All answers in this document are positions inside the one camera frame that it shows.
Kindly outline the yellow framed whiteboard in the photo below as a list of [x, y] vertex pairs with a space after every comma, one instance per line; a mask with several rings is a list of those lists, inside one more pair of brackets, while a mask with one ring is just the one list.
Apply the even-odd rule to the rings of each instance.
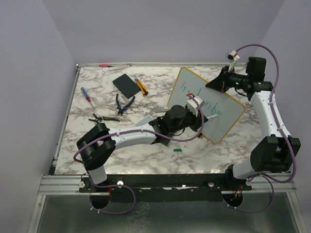
[[218, 144], [227, 135], [246, 110], [243, 103], [227, 93], [207, 88], [208, 81], [187, 67], [179, 70], [167, 106], [186, 105], [187, 94], [199, 96], [203, 101], [204, 116], [217, 115], [204, 124], [203, 136]]

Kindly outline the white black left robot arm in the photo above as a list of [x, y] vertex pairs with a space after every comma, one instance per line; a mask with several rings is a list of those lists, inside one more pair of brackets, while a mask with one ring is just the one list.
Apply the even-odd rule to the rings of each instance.
[[81, 155], [81, 163], [89, 174], [90, 185], [100, 192], [107, 187], [104, 164], [118, 149], [134, 145], [168, 145], [178, 131], [187, 127], [194, 132], [200, 130], [208, 118], [200, 112], [193, 113], [188, 107], [173, 106], [164, 116], [129, 129], [110, 129], [104, 123], [95, 125], [81, 137], [76, 145]]

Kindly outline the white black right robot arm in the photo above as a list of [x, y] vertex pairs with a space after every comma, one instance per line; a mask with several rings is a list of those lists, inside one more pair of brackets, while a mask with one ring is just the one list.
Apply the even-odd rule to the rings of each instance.
[[233, 51], [227, 55], [230, 65], [222, 68], [218, 77], [206, 84], [207, 88], [225, 93], [230, 88], [241, 89], [255, 108], [263, 139], [252, 150], [250, 159], [232, 167], [232, 173], [224, 176], [223, 184], [234, 190], [241, 179], [253, 177], [257, 173], [280, 173], [293, 169], [296, 154], [301, 143], [286, 129], [273, 94], [273, 85], [265, 81], [266, 59], [249, 57], [246, 74], [234, 71], [239, 56]]

